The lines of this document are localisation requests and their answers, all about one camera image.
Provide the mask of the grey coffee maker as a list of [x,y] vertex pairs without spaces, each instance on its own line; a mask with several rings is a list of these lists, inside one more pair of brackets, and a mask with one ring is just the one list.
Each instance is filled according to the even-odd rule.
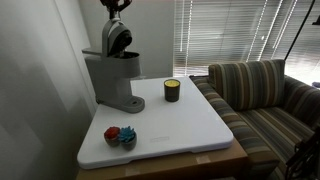
[[130,80],[141,74],[139,54],[126,51],[130,30],[119,18],[109,20],[102,31],[102,47],[82,50],[98,104],[128,113],[141,112],[143,98],[132,94]]

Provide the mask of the white window blinds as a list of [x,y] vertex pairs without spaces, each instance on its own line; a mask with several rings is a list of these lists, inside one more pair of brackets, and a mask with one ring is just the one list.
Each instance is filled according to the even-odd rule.
[[320,81],[320,0],[176,0],[176,76],[213,63],[286,61],[285,73]]

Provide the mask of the dark candle jar yellow wax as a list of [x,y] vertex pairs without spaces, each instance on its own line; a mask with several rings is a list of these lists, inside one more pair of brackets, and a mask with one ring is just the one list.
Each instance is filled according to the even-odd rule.
[[180,81],[177,79],[167,79],[164,81],[165,100],[168,102],[176,102],[180,95]]

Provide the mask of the red succulent in grey pot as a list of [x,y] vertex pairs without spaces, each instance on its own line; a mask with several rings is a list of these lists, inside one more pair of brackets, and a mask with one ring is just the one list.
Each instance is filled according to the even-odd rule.
[[119,127],[109,127],[105,132],[104,132],[104,139],[106,143],[111,146],[115,147],[120,144],[120,141],[118,139],[118,134],[120,133],[120,128]]

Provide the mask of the white table board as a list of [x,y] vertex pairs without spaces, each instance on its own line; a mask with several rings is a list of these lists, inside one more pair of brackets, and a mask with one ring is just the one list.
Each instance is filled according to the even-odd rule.
[[[233,133],[188,77],[181,77],[179,100],[164,98],[162,78],[135,80],[133,93],[145,100],[143,111],[130,114],[100,105],[87,131],[77,160],[81,168],[94,169],[133,160],[182,152],[203,152],[231,146]],[[111,147],[104,132],[112,127],[131,127],[136,146]]]

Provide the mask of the blue succulent in grey pot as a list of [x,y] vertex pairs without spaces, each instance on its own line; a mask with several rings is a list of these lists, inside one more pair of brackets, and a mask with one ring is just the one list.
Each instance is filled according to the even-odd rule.
[[118,134],[118,139],[124,149],[132,150],[136,146],[137,134],[135,130],[130,126],[123,127],[120,129],[120,133]]

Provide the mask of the striped sofa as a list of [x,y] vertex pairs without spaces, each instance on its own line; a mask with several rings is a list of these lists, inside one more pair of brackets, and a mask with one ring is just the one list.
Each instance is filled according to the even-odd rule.
[[283,60],[212,64],[191,80],[248,155],[245,180],[284,180],[286,162],[320,123],[320,90],[284,73]]

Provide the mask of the brown cardboard box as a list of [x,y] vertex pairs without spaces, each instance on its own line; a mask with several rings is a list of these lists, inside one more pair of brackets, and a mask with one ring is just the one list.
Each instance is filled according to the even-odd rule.
[[182,153],[93,170],[80,169],[76,180],[208,180],[238,176],[248,155],[234,139],[227,149]]

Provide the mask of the black tripod stand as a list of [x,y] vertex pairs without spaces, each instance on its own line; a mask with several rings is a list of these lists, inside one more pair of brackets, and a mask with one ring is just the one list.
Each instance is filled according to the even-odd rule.
[[311,180],[319,158],[320,127],[307,140],[295,145],[295,154],[286,162],[285,180]]

